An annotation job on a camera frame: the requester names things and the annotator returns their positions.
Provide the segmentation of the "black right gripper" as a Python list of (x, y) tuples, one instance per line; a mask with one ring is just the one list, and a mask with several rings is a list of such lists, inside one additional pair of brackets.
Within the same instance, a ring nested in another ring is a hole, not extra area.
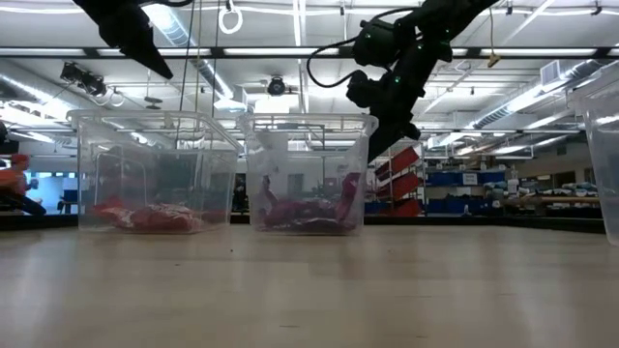
[(409, 47), (385, 79), (383, 100), (376, 106), (379, 128), (368, 142), (368, 162), (403, 137), (420, 138), (421, 132), (411, 123), (412, 108), (425, 95), (424, 86), (436, 61), (428, 47)]

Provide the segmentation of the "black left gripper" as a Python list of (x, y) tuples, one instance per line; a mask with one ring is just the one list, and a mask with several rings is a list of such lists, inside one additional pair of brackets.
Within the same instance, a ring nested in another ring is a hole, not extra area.
[(128, 56), (144, 67), (171, 79), (173, 73), (154, 44), (154, 30), (142, 10), (147, 0), (72, 0), (98, 26), (110, 46), (128, 48)]

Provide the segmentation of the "small clear plastic bin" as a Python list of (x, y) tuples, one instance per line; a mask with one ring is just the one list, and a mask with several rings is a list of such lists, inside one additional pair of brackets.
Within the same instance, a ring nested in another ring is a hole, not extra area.
[(270, 204), (250, 177), (249, 155), (258, 132), (283, 132), (288, 136), (287, 192), (276, 194), (279, 202), (317, 201), (319, 208), (313, 217), (334, 218), (341, 195), (342, 181), (350, 172), (361, 174), (355, 200), (344, 220), (357, 228), (364, 226), (368, 174), (368, 142), (378, 128), (375, 117), (363, 114), (253, 114), (246, 113), (237, 120), (244, 136), (246, 193), (249, 200), (250, 222), (257, 232), (302, 234), (286, 232), (281, 226), (267, 227), (265, 216)]
[[(188, 111), (74, 110), (78, 169), (78, 228), (82, 232), (190, 235), (230, 222), (242, 145), (219, 121)], [(92, 207), (118, 196), (141, 217), (157, 204), (181, 205), (200, 218), (227, 210), (228, 222), (195, 232), (132, 232), (97, 217)]]

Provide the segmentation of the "large clear plastic bin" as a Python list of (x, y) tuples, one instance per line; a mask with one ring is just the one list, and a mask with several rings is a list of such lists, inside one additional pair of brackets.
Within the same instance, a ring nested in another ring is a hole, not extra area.
[(608, 241), (619, 247), (619, 62), (570, 98), (584, 119)]

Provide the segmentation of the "red bin shelving rack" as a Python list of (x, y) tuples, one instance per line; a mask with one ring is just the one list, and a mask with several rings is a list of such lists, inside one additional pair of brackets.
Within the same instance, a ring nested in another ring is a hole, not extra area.
[(406, 147), (374, 171), (374, 190), (380, 216), (413, 218), (422, 213), (418, 189), (422, 184), (417, 169), (420, 155), (413, 147)]

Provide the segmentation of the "blue bin shelving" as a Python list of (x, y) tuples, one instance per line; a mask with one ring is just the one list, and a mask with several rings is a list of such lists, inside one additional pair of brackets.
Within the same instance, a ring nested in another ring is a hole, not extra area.
[(426, 175), (429, 215), (474, 215), (489, 209), (508, 190), (503, 171), (431, 171)]

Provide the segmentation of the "white cabinet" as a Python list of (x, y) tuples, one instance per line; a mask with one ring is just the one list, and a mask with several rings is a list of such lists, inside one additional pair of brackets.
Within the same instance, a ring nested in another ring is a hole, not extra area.
[(250, 177), (260, 189), (264, 177), (270, 180), (270, 190), (287, 192), (288, 136), (283, 132), (258, 132), (249, 155)]

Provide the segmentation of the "yellow hanging power plug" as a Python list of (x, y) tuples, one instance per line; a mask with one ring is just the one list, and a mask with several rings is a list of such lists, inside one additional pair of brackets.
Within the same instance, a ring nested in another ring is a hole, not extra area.
[(488, 55), (487, 67), (489, 69), (492, 69), (501, 60), (501, 57), (495, 53), (494, 16), (493, 16), (492, 8), (488, 9), (488, 15), (489, 15), (489, 23), (490, 23), (490, 29), (489, 29), (490, 52)]

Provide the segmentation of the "white vent box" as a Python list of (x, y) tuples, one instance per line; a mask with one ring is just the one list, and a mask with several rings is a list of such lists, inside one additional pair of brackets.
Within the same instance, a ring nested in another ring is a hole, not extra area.
[(561, 62), (554, 60), (540, 68), (541, 84), (548, 86), (561, 79)]

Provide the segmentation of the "person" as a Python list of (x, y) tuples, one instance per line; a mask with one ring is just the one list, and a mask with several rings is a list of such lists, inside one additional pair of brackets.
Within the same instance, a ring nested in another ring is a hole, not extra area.
[(27, 191), (36, 189), (39, 181), (34, 178), (27, 180), (25, 172), (29, 169), (30, 158), (22, 154), (11, 156), (12, 166), (0, 170), (0, 202), (31, 202)]

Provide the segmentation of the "wooden workbench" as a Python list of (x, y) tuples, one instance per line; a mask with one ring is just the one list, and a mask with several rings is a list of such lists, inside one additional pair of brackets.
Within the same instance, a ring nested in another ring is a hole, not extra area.
[(512, 199), (503, 199), (502, 205), (543, 205), (543, 204), (599, 204), (598, 197), (575, 197), (575, 196), (526, 196)]

